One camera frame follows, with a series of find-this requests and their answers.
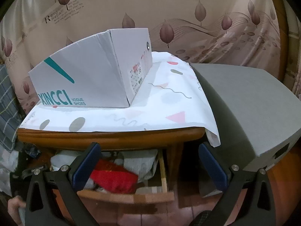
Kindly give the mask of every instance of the human hand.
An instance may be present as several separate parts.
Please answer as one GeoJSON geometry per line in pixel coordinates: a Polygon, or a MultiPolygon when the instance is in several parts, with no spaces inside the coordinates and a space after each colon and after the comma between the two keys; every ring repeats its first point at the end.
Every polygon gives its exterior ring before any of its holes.
{"type": "Polygon", "coordinates": [[[16,196],[8,201],[8,214],[12,217],[12,219],[18,226],[23,226],[19,215],[19,207],[26,207],[26,203],[20,196],[16,196]]]}

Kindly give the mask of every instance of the wooden drawer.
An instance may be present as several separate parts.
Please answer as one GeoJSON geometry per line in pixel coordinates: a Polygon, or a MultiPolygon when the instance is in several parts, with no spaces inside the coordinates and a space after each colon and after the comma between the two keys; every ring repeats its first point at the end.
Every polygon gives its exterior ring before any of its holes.
{"type": "Polygon", "coordinates": [[[147,194],[113,194],[104,193],[93,190],[82,190],[77,192],[78,196],[90,198],[94,200],[124,203],[124,204],[153,204],[160,202],[174,201],[173,191],[168,191],[165,165],[162,155],[162,150],[158,152],[159,164],[157,171],[160,171],[162,192],[159,193],[147,193],[147,194]]]}

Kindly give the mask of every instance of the blue rubber pad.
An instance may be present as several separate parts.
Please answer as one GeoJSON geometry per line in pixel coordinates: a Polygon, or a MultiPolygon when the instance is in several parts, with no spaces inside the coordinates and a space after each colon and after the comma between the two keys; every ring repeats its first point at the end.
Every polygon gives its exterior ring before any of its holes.
{"type": "Polygon", "coordinates": [[[199,146],[199,157],[216,188],[225,191],[228,188],[227,175],[205,144],[199,146]]]}
{"type": "Polygon", "coordinates": [[[80,164],[72,178],[72,188],[74,191],[83,190],[94,167],[101,157],[101,147],[98,143],[94,145],[84,161],[80,164]]]}

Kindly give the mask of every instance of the teal stripe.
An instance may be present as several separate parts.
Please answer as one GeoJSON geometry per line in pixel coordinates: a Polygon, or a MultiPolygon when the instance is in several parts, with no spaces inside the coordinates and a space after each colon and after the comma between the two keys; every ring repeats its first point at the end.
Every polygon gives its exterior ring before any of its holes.
{"type": "Polygon", "coordinates": [[[74,80],[57,63],[55,63],[52,58],[48,57],[44,60],[44,62],[48,64],[51,68],[53,68],[55,71],[60,73],[67,80],[74,83],[74,80]]]}

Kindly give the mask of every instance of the patterned tablecloth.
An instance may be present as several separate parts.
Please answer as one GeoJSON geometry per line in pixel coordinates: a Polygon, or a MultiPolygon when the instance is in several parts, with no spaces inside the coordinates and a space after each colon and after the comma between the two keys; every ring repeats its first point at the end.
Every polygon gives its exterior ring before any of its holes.
{"type": "Polygon", "coordinates": [[[60,132],[127,132],[205,127],[219,146],[214,116],[188,63],[153,52],[153,66],[129,108],[45,107],[38,103],[21,128],[60,132]]]}

